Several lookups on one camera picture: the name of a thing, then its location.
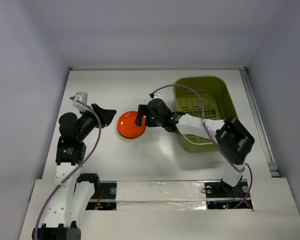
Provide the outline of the orange plate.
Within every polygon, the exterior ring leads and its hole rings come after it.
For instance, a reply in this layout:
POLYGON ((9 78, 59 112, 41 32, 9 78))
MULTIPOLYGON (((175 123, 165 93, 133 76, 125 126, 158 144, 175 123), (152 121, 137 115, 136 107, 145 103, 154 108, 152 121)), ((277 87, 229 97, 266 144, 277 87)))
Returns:
POLYGON ((137 111, 134 110, 123 113, 117 121, 118 133, 126 136, 136 136, 144 133, 146 130, 146 125, 137 126, 135 124, 136 116, 137 111))

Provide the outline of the yellow patterned plate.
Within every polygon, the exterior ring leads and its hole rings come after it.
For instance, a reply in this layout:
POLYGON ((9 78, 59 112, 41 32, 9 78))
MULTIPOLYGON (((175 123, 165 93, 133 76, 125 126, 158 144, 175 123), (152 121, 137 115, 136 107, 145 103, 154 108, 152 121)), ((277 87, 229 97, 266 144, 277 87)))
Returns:
POLYGON ((132 139, 136 139, 136 138, 142 136, 143 133, 138 134, 138 135, 134 135, 134 136, 124 135, 124 134, 121 134, 120 132, 119 132, 119 134, 120 134, 120 136, 122 136, 122 137, 125 138, 125 139, 130 139, 130 140, 132 140, 132 139))

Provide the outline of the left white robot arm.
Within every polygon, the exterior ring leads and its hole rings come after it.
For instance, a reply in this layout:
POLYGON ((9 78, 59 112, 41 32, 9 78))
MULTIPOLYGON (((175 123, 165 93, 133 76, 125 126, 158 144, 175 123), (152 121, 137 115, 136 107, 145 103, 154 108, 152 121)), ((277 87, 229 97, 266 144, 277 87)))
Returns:
POLYGON ((59 120, 60 137, 55 158, 54 190, 37 217, 32 231, 34 240, 80 240, 79 220, 88 202, 101 193, 96 173, 81 173, 83 164, 91 157, 86 154, 85 138, 94 130, 111 124, 116 110, 103 109, 97 104, 79 102, 81 114, 63 114, 59 120))

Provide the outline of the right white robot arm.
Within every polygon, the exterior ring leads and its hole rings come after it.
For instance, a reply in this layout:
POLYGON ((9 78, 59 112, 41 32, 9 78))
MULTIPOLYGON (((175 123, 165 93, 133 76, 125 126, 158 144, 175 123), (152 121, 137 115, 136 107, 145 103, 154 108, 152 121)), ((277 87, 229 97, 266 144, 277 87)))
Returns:
POLYGON ((162 127, 169 133, 194 135, 210 139, 228 162, 221 178, 220 190, 225 196, 232 196, 239 189, 245 170, 245 160, 255 143, 254 137, 237 117, 225 120, 206 119, 185 112, 172 112, 160 98, 148 104, 140 104, 134 124, 140 127, 162 127))

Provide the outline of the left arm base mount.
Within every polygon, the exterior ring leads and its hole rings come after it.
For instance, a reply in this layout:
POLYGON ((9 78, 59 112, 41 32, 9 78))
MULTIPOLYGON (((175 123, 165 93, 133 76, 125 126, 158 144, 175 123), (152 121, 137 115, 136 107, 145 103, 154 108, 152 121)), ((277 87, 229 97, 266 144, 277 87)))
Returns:
POLYGON ((116 181, 102 181, 99 192, 90 198, 85 209, 87 211, 114 211, 117 209, 116 194, 116 181))

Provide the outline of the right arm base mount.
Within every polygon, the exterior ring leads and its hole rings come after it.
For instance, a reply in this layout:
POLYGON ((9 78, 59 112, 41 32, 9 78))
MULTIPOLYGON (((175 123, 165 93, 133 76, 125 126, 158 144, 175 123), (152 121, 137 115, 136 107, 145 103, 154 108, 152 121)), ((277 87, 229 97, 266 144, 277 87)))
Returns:
POLYGON ((226 187, 220 181, 204 183, 201 193, 205 195, 208 210, 253 209, 249 186, 246 180, 235 188, 226 187))

